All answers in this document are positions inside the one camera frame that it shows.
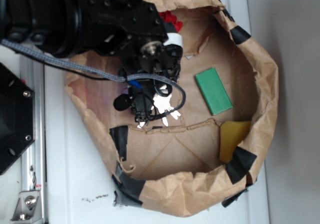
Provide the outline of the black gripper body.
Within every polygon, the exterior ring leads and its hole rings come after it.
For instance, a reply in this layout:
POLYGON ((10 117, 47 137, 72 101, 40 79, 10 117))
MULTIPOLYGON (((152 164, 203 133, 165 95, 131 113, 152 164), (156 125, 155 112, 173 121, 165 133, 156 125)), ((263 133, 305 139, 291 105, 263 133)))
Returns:
MULTIPOLYGON (((142 47, 129 46, 116 53, 122 60, 122 75, 153 74, 177 83, 180 77, 181 58, 183 55, 183 38, 177 32, 168 33, 168 40, 164 43, 151 41, 142 47)), ((113 105, 116 110, 123 111, 130 108, 135 115, 136 122, 148 122, 166 117, 165 111, 160 114, 154 105, 155 94, 164 96, 160 88, 167 85, 169 94, 173 92, 173 85, 153 78, 138 78, 129 81, 128 93, 115 99, 113 105)))

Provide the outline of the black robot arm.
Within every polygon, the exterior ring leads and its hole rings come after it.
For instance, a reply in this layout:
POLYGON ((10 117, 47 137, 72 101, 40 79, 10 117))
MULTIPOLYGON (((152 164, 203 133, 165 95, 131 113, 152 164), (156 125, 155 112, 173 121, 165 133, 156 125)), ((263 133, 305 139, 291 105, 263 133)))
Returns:
POLYGON ((127 83, 114 100, 140 125, 168 115, 182 37, 145 0, 0 0, 0 42, 40 63, 93 80, 127 83))

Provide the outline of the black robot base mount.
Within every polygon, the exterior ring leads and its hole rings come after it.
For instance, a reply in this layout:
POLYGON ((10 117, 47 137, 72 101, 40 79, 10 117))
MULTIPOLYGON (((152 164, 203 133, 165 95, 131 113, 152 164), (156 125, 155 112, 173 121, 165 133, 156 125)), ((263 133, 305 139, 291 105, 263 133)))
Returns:
POLYGON ((34 141, 34 92, 0 65, 0 174, 34 141))

